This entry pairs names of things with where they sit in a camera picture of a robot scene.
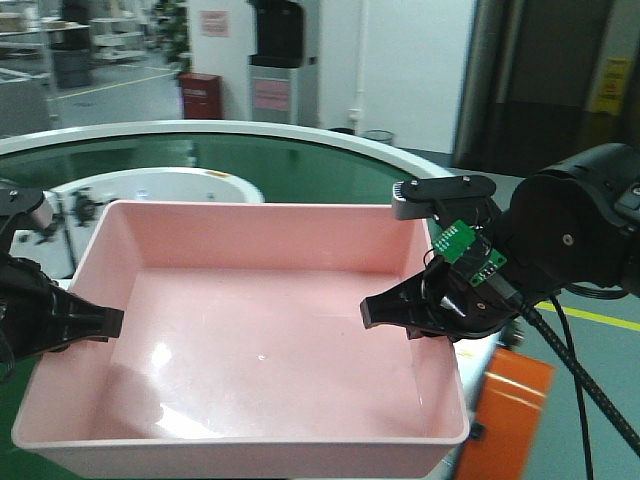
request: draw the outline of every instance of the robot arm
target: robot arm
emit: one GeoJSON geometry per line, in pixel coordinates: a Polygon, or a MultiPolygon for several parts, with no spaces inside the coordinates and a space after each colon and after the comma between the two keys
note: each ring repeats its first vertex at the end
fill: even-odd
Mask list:
{"type": "Polygon", "coordinates": [[[43,230],[52,219],[41,190],[0,190],[0,362],[58,351],[82,339],[118,337],[123,312],[57,286],[40,265],[9,254],[17,229],[43,230]]]}
{"type": "Polygon", "coordinates": [[[398,219],[432,218],[425,271],[361,304],[365,326],[390,323],[409,337],[480,338],[528,305],[575,282],[640,295],[640,154],[609,144],[543,169],[501,212],[482,176],[414,180],[394,187],[398,219]]]}

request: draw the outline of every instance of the label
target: label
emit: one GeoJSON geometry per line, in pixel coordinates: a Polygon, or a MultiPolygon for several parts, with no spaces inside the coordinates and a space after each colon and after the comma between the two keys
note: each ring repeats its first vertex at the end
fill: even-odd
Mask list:
{"type": "Polygon", "coordinates": [[[229,12],[226,10],[208,10],[200,12],[202,34],[207,37],[229,36],[229,12]]]}
{"type": "Polygon", "coordinates": [[[253,106],[279,112],[288,111],[289,82],[287,80],[254,79],[253,106]]]}

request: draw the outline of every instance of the black cable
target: black cable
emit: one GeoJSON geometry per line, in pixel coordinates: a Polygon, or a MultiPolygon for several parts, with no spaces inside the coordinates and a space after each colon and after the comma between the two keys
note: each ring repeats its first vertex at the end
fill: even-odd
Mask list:
{"type": "Polygon", "coordinates": [[[598,300],[618,300],[629,295],[629,292],[622,289],[606,290],[600,288],[584,287],[572,283],[567,285],[565,289],[574,295],[580,295],[581,297],[597,298],[598,300]]]}
{"type": "Polygon", "coordinates": [[[562,360],[562,363],[565,364],[573,376],[580,382],[582,388],[589,394],[611,425],[618,431],[635,454],[640,457],[640,436],[638,436],[633,427],[622,416],[620,411],[611,400],[609,400],[609,397],[602,391],[591,375],[587,373],[580,362],[569,353],[560,337],[558,337],[553,329],[544,321],[542,315],[533,307],[522,302],[521,297],[520,300],[512,299],[510,303],[531,326],[538,330],[542,338],[545,339],[560,360],[562,360]]]}
{"type": "MultiPolygon", "coordinates": [[[[560,323],[562,324],[562,330],[564,331],[565,340],[567,343],[567,349],[569,353],[577,360],[576,349],[573,344],[573,335],[571,335],[571,329],[569,327],[569,321],[562,309],[562,305],[555,295],[549,297],[551,303],[556,309],[560,323]]],[[[593,480],[593,461],[591,459],[591,441],[589,440],[589,422],[587,420],[587,409],[584,404],[584,392],[582,385],[576,377],[573,377],[573,383],[576,389],[576,401],[578,403],[578,412],[580,415],[580,427],[582,431],[582,450],[584,453],[584,467],[587,473],[587,480],[593,480]]]]}

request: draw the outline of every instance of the red fire cabinet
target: red fire cabinet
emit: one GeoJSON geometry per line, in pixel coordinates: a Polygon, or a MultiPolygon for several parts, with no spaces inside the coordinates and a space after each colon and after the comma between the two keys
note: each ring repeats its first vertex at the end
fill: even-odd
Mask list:
{"type": "Polygon", "coordinates": [[[182,73],[178,79],[182,90],[182,111],[185,119],[222,119],[222,77],[182,73]]]}

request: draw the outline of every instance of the gray floor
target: gray floor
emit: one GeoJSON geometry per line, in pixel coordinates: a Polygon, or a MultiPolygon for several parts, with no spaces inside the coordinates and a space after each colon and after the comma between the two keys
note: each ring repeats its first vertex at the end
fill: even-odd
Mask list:
{"type": "MultiPolygon", "coordinates": [[[[59,113],[57,126],[181,118],[175,74],[155,54],[137,62],[101,66],[92,75],[94,83],[90,87],[58,92],[57,100],[51,103],[59,113]]],[[[440,165],[450,165],[448,156],[417,153],[440,165]]],[[[505,208],[519,179],[498,175],[492,178],[499,186],[497,201],[505,208]]],[[[611,317],[635,322],[638,300],[593,301],[566,293],[560,300],[565,306],[583,312],[570,317],[580,359],[630,423],[640,429],[640,331],[607,323],[611,317]],[[604,316],[600,320],[605,323],[586,319],[589,315],[584,312],[604,316]]],[[[557,324],[555,314],[544,312],[544,315],[550,323],[557,324]]],[[[525,326],[525,333],[526,341],[519,351],[555,365],[556,375],[524,478],[584,478],[571,377],[535,331],[525,326]]],[[[596,478],[640,478],[638,458],[591,401],[587,402],[596,478]]],[[[509,461],[508,454],[504,461],[509,461]]]]}
{"type": "Polygon", "coordinates": [[[182,118],[176,71],[159,53],[91,70],[92,85],[58,89],[50,102],[57,128],[182,118]]]}

